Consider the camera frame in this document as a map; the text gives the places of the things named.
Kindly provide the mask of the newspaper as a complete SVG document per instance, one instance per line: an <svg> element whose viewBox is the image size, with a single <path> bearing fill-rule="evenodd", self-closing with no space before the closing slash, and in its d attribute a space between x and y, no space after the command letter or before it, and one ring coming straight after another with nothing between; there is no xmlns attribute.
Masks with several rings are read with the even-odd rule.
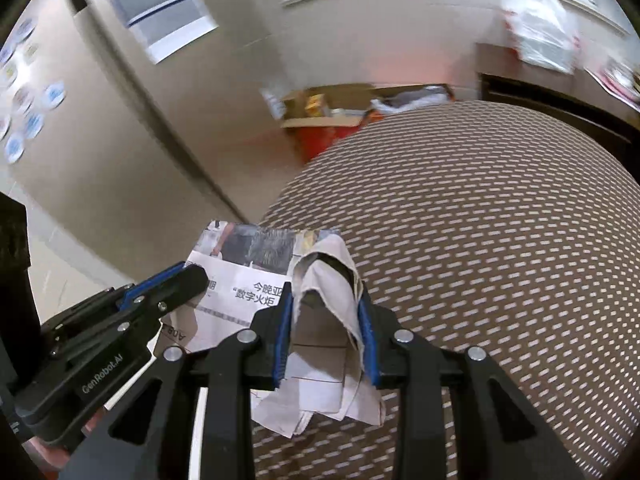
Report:
<svg viewBox="0 0 640 480"><path fill-rule="evenodd" d="M366 375L366 336L358 318L364 285L335 230L280 230L214 220L190 263L209 278L203 295L165 315L154 352L175 344L194 353L246 330L258 311L284 301L277 388L252 391L252 419L292 438L321 414L379 427L381 393Z"/></svg>

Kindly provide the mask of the beige refrigerator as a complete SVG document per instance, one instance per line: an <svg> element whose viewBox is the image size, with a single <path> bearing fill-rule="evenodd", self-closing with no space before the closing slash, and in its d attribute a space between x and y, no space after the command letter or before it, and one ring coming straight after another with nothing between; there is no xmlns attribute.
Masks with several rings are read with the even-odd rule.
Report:
<svg viewBox="0 0 640 480"><path fill-rule="evenodd" d="M18 0L1 26L1 163L53 248L93 278L144 278L233 220L150 101L130 87L85 0Z"/></svg>

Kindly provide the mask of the brown polka dot tablecloth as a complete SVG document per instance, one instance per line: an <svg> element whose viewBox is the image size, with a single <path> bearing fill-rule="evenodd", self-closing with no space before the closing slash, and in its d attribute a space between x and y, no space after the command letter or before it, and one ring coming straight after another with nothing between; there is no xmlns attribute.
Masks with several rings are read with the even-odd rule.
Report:
<svg viewBox="0 0 640 480"><path fill-rule="evenodd" d="M588 479L639 426L639 185L518 106L385 118L311 162L262 219L334 229L371 298L436 346L481 346Z"/></svg>

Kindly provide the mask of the red gift carton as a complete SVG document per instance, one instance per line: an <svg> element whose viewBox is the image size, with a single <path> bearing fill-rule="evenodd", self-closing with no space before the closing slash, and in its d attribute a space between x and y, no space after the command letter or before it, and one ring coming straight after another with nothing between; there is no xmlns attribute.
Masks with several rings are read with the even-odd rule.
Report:
<svg viewBox="0 0 640 480"><path fill-rule="evenodd" d="M292 118L281 122L281 128L293 137L303 162L310 162L333 144L355 133L362 117Z"/></svg>

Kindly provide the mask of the plain cardboard box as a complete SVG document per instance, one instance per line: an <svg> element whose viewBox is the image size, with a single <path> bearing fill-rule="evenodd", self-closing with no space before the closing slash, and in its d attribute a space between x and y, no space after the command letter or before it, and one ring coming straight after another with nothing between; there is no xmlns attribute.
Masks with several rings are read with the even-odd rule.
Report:
<svg viewBox="0 0 640 480"><path fill-rule="evenodd" d="M357 127L374 99L372 84L334 84L295 90L282 99L283 128Z"/></svg>

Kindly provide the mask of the dark wooden sideboard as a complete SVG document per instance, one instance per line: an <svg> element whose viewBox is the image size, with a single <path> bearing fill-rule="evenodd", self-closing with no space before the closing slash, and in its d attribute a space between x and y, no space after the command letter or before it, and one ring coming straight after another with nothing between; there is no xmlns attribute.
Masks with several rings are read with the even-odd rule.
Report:
<svg viewBox="0 0 640 480"><path fill-rule="evenodd" d="M514 50L475 46L480 98L536 110L579 129L629 172L639 170L639 113L615 99L585 70L567 75L526 64Z"/></svg>

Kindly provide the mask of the white plastic shopping bag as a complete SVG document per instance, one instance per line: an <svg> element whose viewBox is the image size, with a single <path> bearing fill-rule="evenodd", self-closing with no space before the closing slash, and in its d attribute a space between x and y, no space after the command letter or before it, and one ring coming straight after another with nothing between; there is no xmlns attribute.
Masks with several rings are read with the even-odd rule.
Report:
<svg viewBox="0 0 640 480"><path fill-rule="evenodd" d="M501 10L521 62L574 73L580 51L578 27L559 0L501 0Z"/></svg>

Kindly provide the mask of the wall calendar poster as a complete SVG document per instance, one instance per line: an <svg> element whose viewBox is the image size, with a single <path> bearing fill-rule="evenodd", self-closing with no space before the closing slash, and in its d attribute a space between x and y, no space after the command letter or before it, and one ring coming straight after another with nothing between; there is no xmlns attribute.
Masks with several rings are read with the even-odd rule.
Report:
<svg viewBox="0 0 640 480"><path fill-rule="evenodd" d="M154 64L217 28L204 0L110 0Z"/></svg>

